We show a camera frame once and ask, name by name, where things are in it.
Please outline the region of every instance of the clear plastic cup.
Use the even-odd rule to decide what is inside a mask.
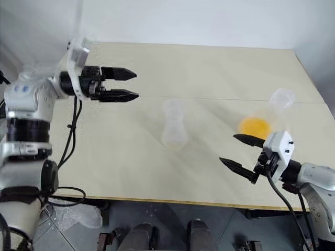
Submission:
[[[252,135],[257,138],[267,139],[269,134],[276,130],[284,128],[282,120],[284,111],[295,101],[295,93],[291,90],[277,89],[270,97],[266,108],[258,110],[253,115],[243,119],[238,126],[240,133]]]
[[[172,149],[180,149],[188,140],[184,125],[184,104],[179,99],[168,99],[163,104],[163,112],[165,114],[163,144]]]

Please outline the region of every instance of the table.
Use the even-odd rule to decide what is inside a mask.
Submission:
[[[219,161],[226,157],[253,169],[261,150],[232,135],[243,118],[267,111],[271,93],[281,87],[297,98],[273,127],[292,135],[293,159],[335,167],[334,118],[292,50],[101,43],[91,48],[86,65],[134,71],[137,78],[106,86],[140,94],[124,104],[83,104],[76,150],[59,180],[89,198],[286,210],[265,177],[253,185]],[[180,150],[162,143],[162,104],[170,98],[185,106],[188,143]],[[64,149],[72,104],[72,98],[56,103],[52,159]],[[301,209],[295,195],[283,193]]]

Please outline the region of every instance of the wooden table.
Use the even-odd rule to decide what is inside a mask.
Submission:
[[[137,78],[106,86],[140,94],[124,104],[83,104],[76,150],[59,180],[84,189],[90,198],[286,210],[265,177],[253,185],[219,161],[222,156],[254,168],[261,150],[232,135],[243,118],[268,109],[278,88],[296,94],[296,102],[273,125],[292,135],[293,159],[335,167],[334,118],[292,50],[101,43],[92,46],[86,65],[134,71]],[[170,98],[185,105],[188,143],[181,150],[162,143],[162,104]],[[52,159],[59,160],[64,149],[72,104],[70,98],[55,106]],[[283,193],[299,210],[298,198]]]

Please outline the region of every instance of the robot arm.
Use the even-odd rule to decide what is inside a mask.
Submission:
[[[83,66],[87,49],[75,54],[76,64]],[[81,69],[79,86],[72,85],[68,72],[54,76],[30,72],[20,74],[5,91],[7,134],[0,143],[0,213],[9,226],[14,250],[32,250],[44,199],[58,188],[57,164],[48,159],[52,153],[49,129],[55,101],[80,96],[79,92],[85,99],[101,102],[128,102],[138,97],[128,90],[103,87],[106,79],[136,77],[128,69]]]
[[[310,163],[301,165],[290,159],[294,142],[286,131],[272,133],[266,141],[244,134],[234,137],[245,144],[263,149],[253,172],[230,159],[220,160],[253,184],[260,175],[266,176],[269,170],[271,179],[274,182],[282,181],[283,188],[290,184],[299,189],[307,200],[318,237],[335,242],[335,170]]]

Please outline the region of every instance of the white wall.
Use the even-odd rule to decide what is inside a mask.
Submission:
[[[70,0],[1,0],[0,62],[58,61],[75,10]],[[334,13],[334,0],[84,0],[82,31],[99,41],[293,48],[335,115]]]

